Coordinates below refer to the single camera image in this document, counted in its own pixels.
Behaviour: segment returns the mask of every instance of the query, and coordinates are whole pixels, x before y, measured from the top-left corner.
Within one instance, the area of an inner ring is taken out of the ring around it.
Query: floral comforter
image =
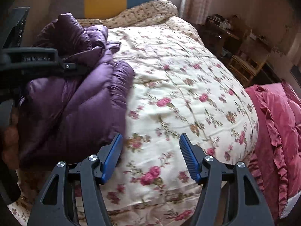
[[[179,147],[192,144],[221,162],[235,164],[253,150],[258,120],[241,84],[203,45],[194,27],[160,0],[83,26],[106,25],[122,43],[114,57],[135,70],[128,97],[127,136],[121,162],[101,187],[112,224],[181,225],[196,207],[201,186],[189,176]],[[21,198],[10,205],[25,225],[46,173],[19,171]],[[76,202],[85,225],[80,185]]]

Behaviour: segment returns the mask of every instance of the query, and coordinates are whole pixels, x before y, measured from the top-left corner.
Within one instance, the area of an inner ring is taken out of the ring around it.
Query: purple down jacket
[[[126,97],[133,69],[113,61],[120,42],[106,41],[102,25],[83,28],[63,14],[38,35],[36,47],[53,47],[65,62],[89,66],[87,77],[40,78],[28,83],[19,113],[20,166],[82,161],[125,132]]]

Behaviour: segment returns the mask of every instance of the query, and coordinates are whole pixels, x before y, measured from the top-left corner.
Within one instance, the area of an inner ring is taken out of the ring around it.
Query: black clamp
[[[110,145],[101,147],[80,163],[69,166],[60,161],[52,170],[32,208],[28,226],[79,225],[74,194],[74,181],[80,180],[82,200],[89,226],[112,225],[99,184],[108,181],[123,147],[117,134]]]
[[[180,148],[191,178],[203,184],[190,226],[214,226],[222,181],[228,181],[225,226],[273,226],[274,221],[263,194],[246,165],[219,162],[206,155],[201,147],[192,145],[185,133]]]
[[[228,181],[224,226],[273,226],[274,222],[254,178],[243,162],[228,165],[180,137],[180,148],[189,173],[203,189],[190,226],[214,226],[222,181]],[[78,225],[74,181],[80,180],[88,226],[111,226],[99,184],[105,184],[114,171],[122,150],[122,136],[83,162],[67,166],[57,163],[31,211],[28,226]]]

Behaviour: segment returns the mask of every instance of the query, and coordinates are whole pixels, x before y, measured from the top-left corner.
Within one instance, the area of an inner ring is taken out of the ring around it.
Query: bed
[[[116,226],[181,225],[192,216],[202,186],[189,176],[179,136],[186,133],[208,155],[235,164],[249,157],[257,140],[254,105],[171,2],[119,0],[102,13],[98,5],[104,2],[56,0],[50,14],[71,12],[83,27],[107,26],[108,38],[121,42],[114,58],[135,71],[121,161],[101,188],[107,210]],[[18,171],[22,196],[9,208],[22,225],[48,174]],[[76,203],[86,225],[79,184]]]
[[[259,126],[249,170],[275,222],[280,219],[285,225],[297,225],[301,195],[301,101],[287,82],[254,85],[246,92],[255,105]]]

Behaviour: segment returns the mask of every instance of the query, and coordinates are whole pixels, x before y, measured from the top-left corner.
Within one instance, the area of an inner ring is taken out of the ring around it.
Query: pink quilt
[[[286,217],[301,194],[301,101],[285,82],[246,89],[258,116],[249,169],[273,218]]]

